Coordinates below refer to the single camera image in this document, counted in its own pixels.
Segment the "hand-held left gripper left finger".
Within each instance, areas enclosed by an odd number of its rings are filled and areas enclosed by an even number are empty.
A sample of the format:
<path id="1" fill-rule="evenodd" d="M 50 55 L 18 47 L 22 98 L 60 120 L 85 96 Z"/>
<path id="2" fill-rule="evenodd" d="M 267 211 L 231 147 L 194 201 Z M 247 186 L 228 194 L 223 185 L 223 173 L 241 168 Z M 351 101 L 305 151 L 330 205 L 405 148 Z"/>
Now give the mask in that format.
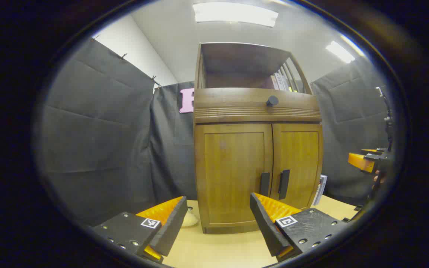
<path id="1" fill-rule="evenodd" d="M 136 214 L 121 212 L 92 227 L 92 232 L 120 251 L 160 264 L 169 255 L 187 211 L 187 199 L 180 196 Z"/>

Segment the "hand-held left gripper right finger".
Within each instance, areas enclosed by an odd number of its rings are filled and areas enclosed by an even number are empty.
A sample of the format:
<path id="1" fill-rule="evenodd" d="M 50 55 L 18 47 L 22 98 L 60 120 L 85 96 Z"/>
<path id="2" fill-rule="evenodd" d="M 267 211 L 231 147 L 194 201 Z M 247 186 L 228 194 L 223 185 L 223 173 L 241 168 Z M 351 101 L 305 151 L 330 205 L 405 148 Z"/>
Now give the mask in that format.
<path id="1" fill-rule="evenodd" d="M 251 193 L 250 208 L 271 256 L 281 262 L 336 237 L 348 223 L 315 208 L 300 210 Z"/>

